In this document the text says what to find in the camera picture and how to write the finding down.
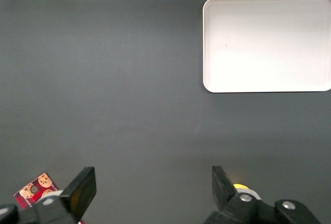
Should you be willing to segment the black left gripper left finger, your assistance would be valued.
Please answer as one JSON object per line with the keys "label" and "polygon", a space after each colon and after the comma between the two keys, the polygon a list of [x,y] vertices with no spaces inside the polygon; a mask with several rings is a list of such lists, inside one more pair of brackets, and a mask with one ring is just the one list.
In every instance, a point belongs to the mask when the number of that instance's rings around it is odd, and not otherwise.
{"label": "black left gripper left finger", "polygon": [[49,193],[33,207],[36,223],[78,223],[97,192],[94,167],[85,167],[64,190]]}

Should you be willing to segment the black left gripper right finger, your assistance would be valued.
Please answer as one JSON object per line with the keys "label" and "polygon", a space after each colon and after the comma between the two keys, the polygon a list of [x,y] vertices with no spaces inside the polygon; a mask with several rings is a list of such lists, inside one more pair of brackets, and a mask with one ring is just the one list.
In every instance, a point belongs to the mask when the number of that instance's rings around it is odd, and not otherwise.
{"label": "black left gripper right finger", "polygon": [[234,184],[221,166],[212,167],[212,191],[218,207],[205,223],[320,223],[303,203],[281,199],[270,206],[252,189]]}

